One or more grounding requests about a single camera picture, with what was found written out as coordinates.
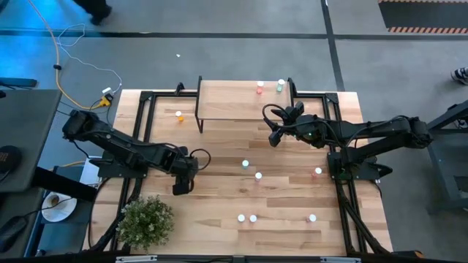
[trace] person's foot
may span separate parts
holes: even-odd
[[[95,26],[99,26],[101,24],[101,22],[110,15],[110,13],[112,12],[112,7],[111,6],[107,6],[104,13],[100,14],[100,15],[93,15],[93,17],[90,19],[91,23]]]
[[[452,79],[468,85],[468,68],[460,68],[451,72]]]

